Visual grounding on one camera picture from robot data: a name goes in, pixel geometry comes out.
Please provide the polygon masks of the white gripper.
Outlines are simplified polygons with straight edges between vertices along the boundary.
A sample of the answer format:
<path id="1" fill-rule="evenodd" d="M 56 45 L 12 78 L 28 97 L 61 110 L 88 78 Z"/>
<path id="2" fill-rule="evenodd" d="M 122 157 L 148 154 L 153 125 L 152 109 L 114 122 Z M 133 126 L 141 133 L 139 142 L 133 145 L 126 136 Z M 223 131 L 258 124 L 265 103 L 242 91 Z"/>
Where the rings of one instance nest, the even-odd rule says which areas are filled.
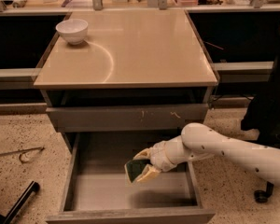
<path id="1" fill-rule="evenodd" d="M 136 183 L 148 182 L 156 178 L 161 172 L 168 172 L 176 168 L 176 165 L 171 163 L 166 155 L 165 144 L 165 141 L 161 141 L 151 148 L 141 150 L 133 157 L 134 160 L 150 159 L 150 162 L 153 165 L 147 164 L 145 166 L 139 166 L 134 170 L 134 181 Z"/>

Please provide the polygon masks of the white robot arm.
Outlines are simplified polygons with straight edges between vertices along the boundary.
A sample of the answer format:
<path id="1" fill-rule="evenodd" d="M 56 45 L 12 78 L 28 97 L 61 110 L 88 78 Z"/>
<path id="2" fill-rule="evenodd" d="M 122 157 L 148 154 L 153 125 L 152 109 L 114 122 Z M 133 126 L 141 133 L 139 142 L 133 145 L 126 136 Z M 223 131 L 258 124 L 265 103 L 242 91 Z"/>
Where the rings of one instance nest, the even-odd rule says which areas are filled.
<path id="1" fill-rule="evenodd" d="M 258 177 L 280 187 L 280 149 L 229 138 L 201 124 L 186 125 L 181 134 L 140 151 L 133 157 L 132 182 L 144 182 L 182 162 L 208 155 L 222 156 Z"/>

